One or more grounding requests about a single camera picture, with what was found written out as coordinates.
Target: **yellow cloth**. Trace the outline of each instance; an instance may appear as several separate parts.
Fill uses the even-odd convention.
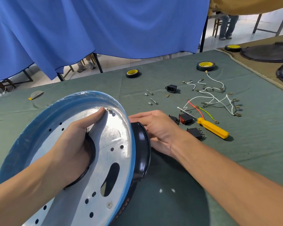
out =
[[[209,16],[214,6],[230,15],[252,15],[281,9],[283,0],[210,0]]]

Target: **shoe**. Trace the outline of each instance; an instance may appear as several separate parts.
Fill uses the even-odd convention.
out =
[[[77,70],[77,72],[82,72],[83,70],[85,70],[86,69],[86,67],[84,67],[84,66],[79,66],[79,69]]]
[[[92,63],[89,63],[88,65],[89,65],[89,68],[91,68],[92,70],[96,68]]]

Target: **blue rim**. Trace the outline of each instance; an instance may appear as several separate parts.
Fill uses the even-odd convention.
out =
[[[47,136],[40,134],[45,133],[52,122],[59,117],[63,111],[67,109],[74,108],[75,106],[81,105],[83,102],[107,102],[113,103],[117,108],[119,108],[124,114],[125,119],[127,119],[128,124],[130,123],[124,108],[120,103],[113,97],[98,91],[84,91],[66,96],[57,102],[53,103],[51,106],[46,108],[41,112],[20,134],[17,138],[7,156],[5,157],[1,168],[0,168],[0,184],[10,179],[14,175],[18,174],[29,166],[32,157],[35,154],[36,148],[38,149],[40,144],[45,140]],[[126,197],[126,194],[130,188],[130,184],[133,178],[135,158],[136,158],[136,146],[135,139],[133,136],[133,130],[131,130],[131,159],[130,159],[130,171],[128,173],[126,184],[122,192],[121,198],[119,199],[116,207],[110,216],[106,225],[109,225],[113,220],[122,203]]]

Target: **yellow screwdriver handle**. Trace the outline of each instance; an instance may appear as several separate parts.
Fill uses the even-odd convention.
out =
[[[211,131],[212,133],[214,133],[215,135],[219,136],[222,139],[226,139],[228,137],[227,131],[224,131],[222,128],[219,128],[218,126],[214,125],[209,121],[206,121],[203,118],[198,118],[197,123],[201,124],[207,130]]]

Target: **person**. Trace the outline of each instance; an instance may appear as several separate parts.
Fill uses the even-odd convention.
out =
[[[220,26],[219,40],[226,40],[226,39],[232,38],[232,33],[235,29],[235,25],[238,19],[239,19],[239,16],[235,16],[235,15],[225,15],[225,16],[220,17],[220,20],[222,20],[222,23]]]
[[[0,184],[0,225],[22,225],[83,173],[90,156],[84,147],[85,129],[104,112],[100,108],[71,123],[47,154]],[[238,224],[283,225],[283,186],[204,145],[162,111],[129,120],[142,123],[151,146],[180,162]]]
[[[96,67],[93,65],[93,63],[91,62],[90,55],[87,55],[87,56],[85,57],[85,59],[86,59],[87,62],[88,62],[89,68],[91,68],[92,70],[96,68]],[[82,72],[82,71],[84,71],[84,70],[86,69],[86,68],[84,67],[84,65],[81,63],[81,61],[78,61],[78,62],[77,62],[77,65],[79,66],[79,69],[77,70],[78,72]]]

